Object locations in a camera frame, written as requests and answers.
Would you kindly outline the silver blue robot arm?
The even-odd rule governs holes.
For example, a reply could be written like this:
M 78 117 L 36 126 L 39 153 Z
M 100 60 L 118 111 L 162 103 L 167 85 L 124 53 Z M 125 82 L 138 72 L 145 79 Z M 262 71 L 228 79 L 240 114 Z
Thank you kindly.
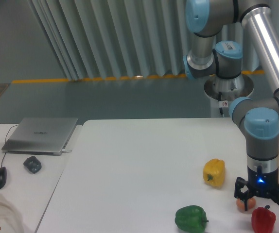
M 279 206 L 279 36 L 265 0 L 189 0 L 186 24 L 195 43 L 183 58 L 188 78 L 215 75 L 213 89 L 222 93 L 226 84 L 239 82 L 243 53 L 233 41 L 214 44 L 225 25 L 240 23 L 249 35 L 273 95 L 254 101 L 236 97 L 228 112 L 246 141 L 248 178 L 238 177 L 234 196 L 244 203 L 252 197 L 270 199 Z

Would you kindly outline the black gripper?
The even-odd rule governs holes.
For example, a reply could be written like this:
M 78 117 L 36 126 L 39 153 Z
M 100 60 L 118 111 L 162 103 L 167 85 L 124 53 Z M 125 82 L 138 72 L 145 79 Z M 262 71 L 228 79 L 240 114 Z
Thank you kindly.
M 248 180 L 237 177 L 234 197 L 244 203 L 244 210 L 248 211 L 248 200 L 252 197 L 271 198 L 279 206 L 279 168 L 262 173 L 247 167 Z

